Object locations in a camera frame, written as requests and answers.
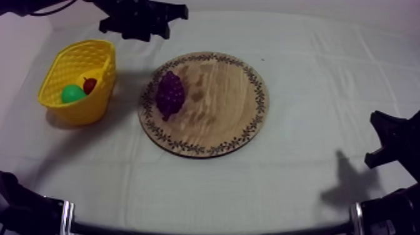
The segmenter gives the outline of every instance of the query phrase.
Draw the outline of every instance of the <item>wall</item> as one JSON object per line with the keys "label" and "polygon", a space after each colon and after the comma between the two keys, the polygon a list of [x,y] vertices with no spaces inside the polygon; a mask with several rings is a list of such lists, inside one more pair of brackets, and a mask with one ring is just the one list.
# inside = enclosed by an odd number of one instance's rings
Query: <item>wall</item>
{"label": "wall", "polygon": [[0,16],[0,126],[51,31],[47,17]]}
{"label": "wall", "polygon": [[[305,14],[420,35],[418,0],[161,0],[187,4],[190,11],[271,11]],[[78,1],[50,17],[54,28],[93,23],[106,15],[93,4]]]}

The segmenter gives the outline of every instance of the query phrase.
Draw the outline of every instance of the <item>green ball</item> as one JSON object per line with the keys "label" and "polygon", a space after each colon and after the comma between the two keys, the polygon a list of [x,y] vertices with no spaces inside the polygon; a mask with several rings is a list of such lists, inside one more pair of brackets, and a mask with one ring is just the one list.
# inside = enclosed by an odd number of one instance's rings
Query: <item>green ball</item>
{"label": "green ball", "polygon": [[61,101],[64,104],[78,101],[85,97],[86,94],[84,93],[83,89],[74,84],[66,86],[61,93]]}

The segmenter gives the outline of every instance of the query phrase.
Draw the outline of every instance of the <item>floral border pattern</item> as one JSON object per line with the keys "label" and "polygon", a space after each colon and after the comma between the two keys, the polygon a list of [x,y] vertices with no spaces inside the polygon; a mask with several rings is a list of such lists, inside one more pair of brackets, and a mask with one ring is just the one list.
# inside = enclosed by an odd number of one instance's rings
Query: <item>floral border pattern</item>
{"label": "floral border pattern", "polygon": [[[183,64],[187,61],[210,61],[215,59],[217,62],[224,62],[227,64],[233,64],[241,68],[244,73],[247,75],[249,82],[254,85],[254,92],[256,95],[255,102],[257,104],[256,111],[257,114],[252,118],[251,122],[242,130],[242,134],[239,137],[234,137],[230,141],[224,141],[218,146],[204,147],[198,144],[190,144],[183,141],[174,141],[171,139],[170,135],[164,133],[163,129],[159,126],[156,126],[156,123],[151,119],[152,118],[152,106],[153,106],[153,94],[155,87],[158,85],[160,78],[168,70],[175,68],[176,66]],[[182,56],[173,61],[169,61],[163,66],[161,66],[153,76],[152,81],[147,85],[146,92],[141,96],[142,97],[142,106],[143,113],[145,117],[144,127],[147,128],[150,133],[154,135],[157,141],[167,143],[172,151],[187,151],[192,154],[197,155],[207,155],[208,157],[215,157],[218,155],[230,153],[235,150],[237,147],[240,147],[251,140],[252,133],[255,133],[258,130],[259,125],[264,121],[264,114],[266,110],[266,94],[263,90],[263,82],[260,81],[259,77],[255,75],[254,70],[246,65],[244,62],[236,59],[234,57],[221,54],[221,53],[212,53],[212,52],[202,52],[200,55],[186,55]]]}

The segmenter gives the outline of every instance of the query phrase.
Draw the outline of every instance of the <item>red cherry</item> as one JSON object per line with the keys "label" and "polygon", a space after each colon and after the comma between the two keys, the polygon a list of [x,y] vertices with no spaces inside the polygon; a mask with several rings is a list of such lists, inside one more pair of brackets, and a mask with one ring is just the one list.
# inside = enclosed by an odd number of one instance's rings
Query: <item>red cherry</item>
{"label": "red cherry", "polygon": [[86,94],[90,94],[93,91],[93,89],[95,88],[95,86],[96,86],[96,79],[94,79],[94,78],[88,78],[88,79],[84,78],[83,91]]}

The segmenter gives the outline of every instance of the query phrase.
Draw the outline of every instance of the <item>plastic fruit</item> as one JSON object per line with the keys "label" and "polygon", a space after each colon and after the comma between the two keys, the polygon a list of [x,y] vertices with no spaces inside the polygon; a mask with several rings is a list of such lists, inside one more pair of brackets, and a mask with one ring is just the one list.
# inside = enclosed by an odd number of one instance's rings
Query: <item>plastic fruit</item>
{"label": "plastic fruit", "polygon": [[156,94],[156,106],[167,121],[176,114],[185,102],[185,90],[181,79],[172,71],[168,71],[159,83]]}
{"label": "plastic fruit", "polygon": [[82,98],[85,98],[86,94],[78,85],[71,84],[66,86],[61,93],[61,101],[66,103],[71,103],[74,101],[78,101]]}
{"label": "plastic fruit", "polygon": [[94,78],[87,78],[87,79],[84,78],[83,91],[86,94],[90,94],[93,91],[93,89],[95,88],[96,82],[97,82],[97,80],[94,79]]}

